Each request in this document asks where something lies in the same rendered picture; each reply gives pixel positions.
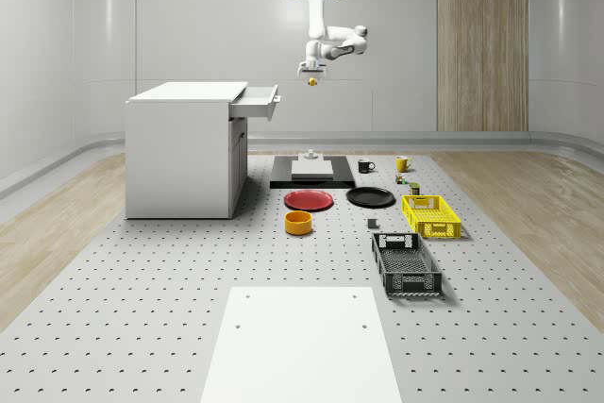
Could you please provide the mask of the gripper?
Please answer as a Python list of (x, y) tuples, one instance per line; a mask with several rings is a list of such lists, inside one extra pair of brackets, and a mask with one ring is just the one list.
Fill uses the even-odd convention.
[(326, 78), (327, 66), (319, 60), (311, 62), (302, 61), (298, 65), (297, 76), (303, 79), (314, 78), (315, 80)]

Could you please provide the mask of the white drawer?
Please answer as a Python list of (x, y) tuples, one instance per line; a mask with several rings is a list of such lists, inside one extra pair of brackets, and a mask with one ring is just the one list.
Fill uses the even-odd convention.
[(234, 118), (259, 117), (270, 121), (280, 102), (278, 85), (273, 87), (246, 87), (230, 103), (229, 116)]

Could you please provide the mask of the black stove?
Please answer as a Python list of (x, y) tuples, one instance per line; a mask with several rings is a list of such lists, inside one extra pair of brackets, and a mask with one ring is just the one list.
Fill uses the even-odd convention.
[(309, 153), (276, 156), (271, 189), (352, 189), (355, 180), (345, 156)]

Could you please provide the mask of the red plate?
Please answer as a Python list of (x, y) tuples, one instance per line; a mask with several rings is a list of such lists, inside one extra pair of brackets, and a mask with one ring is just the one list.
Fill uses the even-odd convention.
[(284, 203), (292, 210), (318, 211), (326, 210), (333, 205), (329, 193), (319, 190), (298, 190), (287, 193)]

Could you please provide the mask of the black plate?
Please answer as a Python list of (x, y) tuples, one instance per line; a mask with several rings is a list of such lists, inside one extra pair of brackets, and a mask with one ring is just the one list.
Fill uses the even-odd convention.
[(347, 200), (353, 205), (370, 208), (388, 208), (395, 204), (394, 195), (378, 187), (357, 187), (346, 193)]

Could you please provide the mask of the white cabinet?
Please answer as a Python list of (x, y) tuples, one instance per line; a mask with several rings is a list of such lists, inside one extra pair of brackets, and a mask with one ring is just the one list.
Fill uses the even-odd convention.
[(231, 217), (229, 106), (246, 85), (166, 82), (126, 101), (126, 217)]

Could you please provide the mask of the yellow bowl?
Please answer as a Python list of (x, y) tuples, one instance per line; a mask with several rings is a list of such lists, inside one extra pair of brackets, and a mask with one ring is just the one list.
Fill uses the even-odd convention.
[(296, 236), (309, 234), (312, 231), (312, 215), (303, 210), (288, 212), (285, 215), (285, 231)]

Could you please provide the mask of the yellow basket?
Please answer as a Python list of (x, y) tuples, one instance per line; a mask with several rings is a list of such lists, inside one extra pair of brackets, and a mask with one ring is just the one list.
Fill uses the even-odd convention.
[(402, 210), (413, 232), (425, 238), (460, 238), (461, 220), (439, 195), (404, 195)]

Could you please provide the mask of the dark grey basket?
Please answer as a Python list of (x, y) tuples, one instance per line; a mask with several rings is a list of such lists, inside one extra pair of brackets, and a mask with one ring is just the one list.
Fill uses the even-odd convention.
[(387, 294), (438, 295), (442, 271), (417, 233), (374, 233), (372, 248)]

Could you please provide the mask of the white board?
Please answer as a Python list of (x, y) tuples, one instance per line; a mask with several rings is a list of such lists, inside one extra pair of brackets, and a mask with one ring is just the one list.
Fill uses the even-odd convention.
[(232, 288), (201, 403), (401, 403), (372, 289)]

